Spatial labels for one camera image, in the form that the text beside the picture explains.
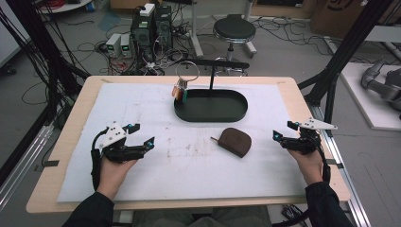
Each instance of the black stool seat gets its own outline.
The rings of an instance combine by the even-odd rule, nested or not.
[[[227,17],[215,22],[213,32],[223,41],[244,44],[253,39],[256,28],[242,18]]]

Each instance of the stool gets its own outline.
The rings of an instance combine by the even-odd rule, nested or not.
[[[226,18],[215,22],[213,33],[222,41],[230,43],[227,56],[216,60],[238,61],[233,58],[234,44],[245,44],[251,41],[256,33],[256,28],[251,22],[242,19],[241,15],[228,15]],[[225,68],[225,71],[228,75],[231,75],[231,71],[235,71],[247,76],[243,69]]]

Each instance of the brown pouch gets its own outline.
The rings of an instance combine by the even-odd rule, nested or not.
[[[217,141],[219,146],[240,158],[248,153],[252,143],[252,139],[247,133],[234,128],[225,129]]]

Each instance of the black tray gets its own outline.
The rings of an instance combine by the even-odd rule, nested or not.
[[[174,99],[174,109],[188,122],[236,122],[248,111],[248,101],[233,90],[190,89],[184,103]]]

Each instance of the black sleeve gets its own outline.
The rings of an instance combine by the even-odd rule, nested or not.
[[[328,183],[313,183],[305,191],[312,226],[353,226],[339,206],[336,192]]]
[[[114,203],[101,193],[95,192],[83,201],[62,227],[111,227]]]

